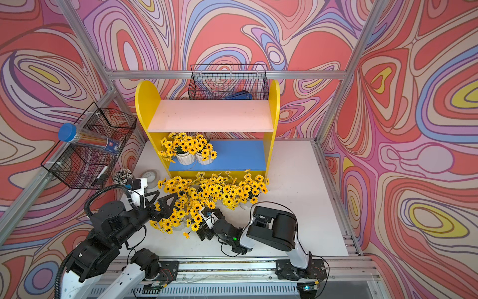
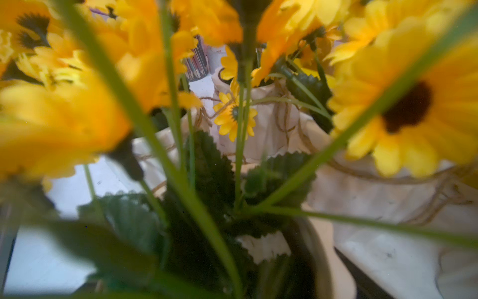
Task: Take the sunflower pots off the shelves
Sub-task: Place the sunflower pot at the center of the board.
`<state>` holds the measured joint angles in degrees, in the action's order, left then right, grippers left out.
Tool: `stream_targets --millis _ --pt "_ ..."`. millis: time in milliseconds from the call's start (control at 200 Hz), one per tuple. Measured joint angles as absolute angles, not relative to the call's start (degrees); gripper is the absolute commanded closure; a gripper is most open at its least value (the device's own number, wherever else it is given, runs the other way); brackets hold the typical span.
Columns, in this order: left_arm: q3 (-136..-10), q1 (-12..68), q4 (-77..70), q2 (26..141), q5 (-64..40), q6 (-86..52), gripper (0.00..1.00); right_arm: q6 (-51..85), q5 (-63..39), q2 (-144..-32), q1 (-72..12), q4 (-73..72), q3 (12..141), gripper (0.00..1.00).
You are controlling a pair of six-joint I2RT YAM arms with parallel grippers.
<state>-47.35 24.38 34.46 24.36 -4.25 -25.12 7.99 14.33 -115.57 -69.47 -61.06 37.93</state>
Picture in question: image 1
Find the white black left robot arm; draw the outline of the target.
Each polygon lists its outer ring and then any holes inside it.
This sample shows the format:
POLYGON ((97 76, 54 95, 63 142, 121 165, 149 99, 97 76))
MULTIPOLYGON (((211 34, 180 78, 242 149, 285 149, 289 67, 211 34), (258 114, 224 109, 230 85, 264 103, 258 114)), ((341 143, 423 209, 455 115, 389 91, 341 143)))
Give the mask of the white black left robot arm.
MULTIPOLYGON (((93 228, 86 239, 70 252, 59 266, 54 280, 54 296, 57 299, 85 299, 105 274, 110 264, 119 256, 122 247, 135 250, 128 239, 149 221, 159 222, 173 214, 179 196, 176 193, 160 196, 155 191, 139 197, 139 205, 133 202, 136 192, 119 184, 103 188, 84 204, 84 211, 93 228), (125 193, 132 207, 126 210, 121 201, 104 204, 96 213, 91 204, 102 194, 119 189, 125 193)), ((179 263, 162 262, 148 249, 136 250, 119 277, 100 295, 106 299, 122 299, 143 280, 170 284, 177 278, 179 263)))

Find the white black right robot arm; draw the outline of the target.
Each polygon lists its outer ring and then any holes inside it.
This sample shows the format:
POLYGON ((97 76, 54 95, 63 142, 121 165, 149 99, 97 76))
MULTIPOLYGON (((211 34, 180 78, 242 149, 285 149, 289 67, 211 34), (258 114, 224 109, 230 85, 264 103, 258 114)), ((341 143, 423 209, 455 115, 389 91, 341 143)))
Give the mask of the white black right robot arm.
POLYGON ((276 261, 279 279, 298 281, 312 276, 312 257, 299 242, 298 222, 291 211, 255 205, 245 227, 230 224, 219 209, 204 208, 200 216, 200 240, 217 238, 237 255, 251 252, 257 244, 267 245, 287 254, 287 259, 276 261))

